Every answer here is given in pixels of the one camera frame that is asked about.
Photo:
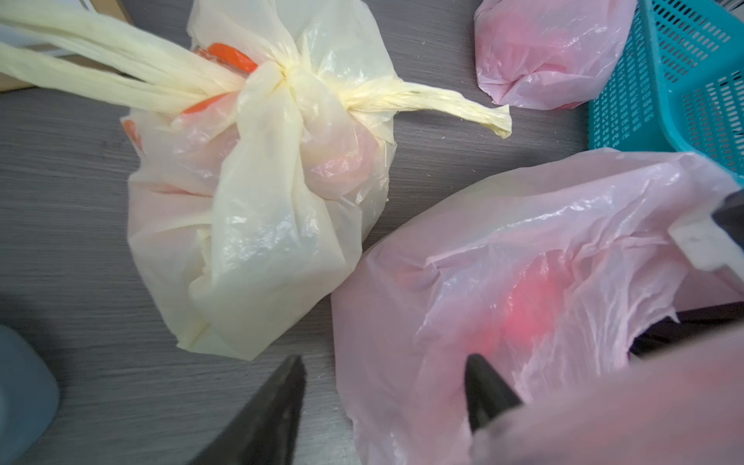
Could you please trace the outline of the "large pink plastic bag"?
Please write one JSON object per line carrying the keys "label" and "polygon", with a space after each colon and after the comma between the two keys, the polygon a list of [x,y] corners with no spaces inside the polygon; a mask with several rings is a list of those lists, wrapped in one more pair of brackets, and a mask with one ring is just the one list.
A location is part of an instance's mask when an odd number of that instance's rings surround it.
{"label": "large pink plastic bag", "polygon": [[668,232],[738,190],[696,153],[597,149],[490,176],[379,241],[331,296],[360,460],[468,463],[472,354],[528,403],[626,367],[662,319],[740,300]]}

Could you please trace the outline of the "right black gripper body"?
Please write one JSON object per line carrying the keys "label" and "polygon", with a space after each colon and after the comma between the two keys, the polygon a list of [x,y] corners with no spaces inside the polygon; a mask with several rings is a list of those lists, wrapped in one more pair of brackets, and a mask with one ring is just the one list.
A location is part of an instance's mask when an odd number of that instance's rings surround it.
{"label": "right black gripper body", "polygon": [[691,269],[675,315],[651,325],[631,347],[646,357],[743,321],[743,192],[677,220],[670,235]]}

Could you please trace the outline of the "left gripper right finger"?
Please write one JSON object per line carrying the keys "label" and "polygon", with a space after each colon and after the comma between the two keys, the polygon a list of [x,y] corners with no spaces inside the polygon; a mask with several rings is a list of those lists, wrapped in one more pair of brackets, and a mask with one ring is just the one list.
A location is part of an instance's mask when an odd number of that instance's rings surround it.
{"label": "left gripper right finger", "polygon": [[468,356],[464,383],[468,420],[473,433],[505,412],[523,405],[518,394],[480,354]]}

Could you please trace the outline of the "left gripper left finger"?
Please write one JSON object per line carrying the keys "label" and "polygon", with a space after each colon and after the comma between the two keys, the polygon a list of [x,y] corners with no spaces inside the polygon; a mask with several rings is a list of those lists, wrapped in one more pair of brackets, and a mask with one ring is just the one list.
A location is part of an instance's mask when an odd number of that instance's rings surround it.
{"label": "left gripper left finger", "polygon": [[300,429],[306,369],[288,356],[191,465],[291,465]]}

